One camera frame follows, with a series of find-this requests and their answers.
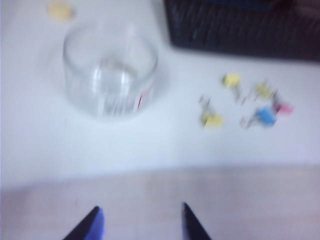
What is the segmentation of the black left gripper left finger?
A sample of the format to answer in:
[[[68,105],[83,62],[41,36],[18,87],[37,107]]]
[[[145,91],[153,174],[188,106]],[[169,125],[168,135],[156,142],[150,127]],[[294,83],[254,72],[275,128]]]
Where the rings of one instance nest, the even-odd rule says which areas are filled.
[[[63,240],[103,240],[105,217],[103,209],[95,206]]]

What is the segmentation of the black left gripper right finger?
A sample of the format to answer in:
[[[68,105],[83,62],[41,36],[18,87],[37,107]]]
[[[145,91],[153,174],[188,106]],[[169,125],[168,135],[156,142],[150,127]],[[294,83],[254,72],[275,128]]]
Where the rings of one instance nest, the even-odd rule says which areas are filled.
[[[195,213],[190,206],[186,203],[182,203],[181,210],[182,220],[182,238],[184,240],[211,240],[205,228],[198,220]]]

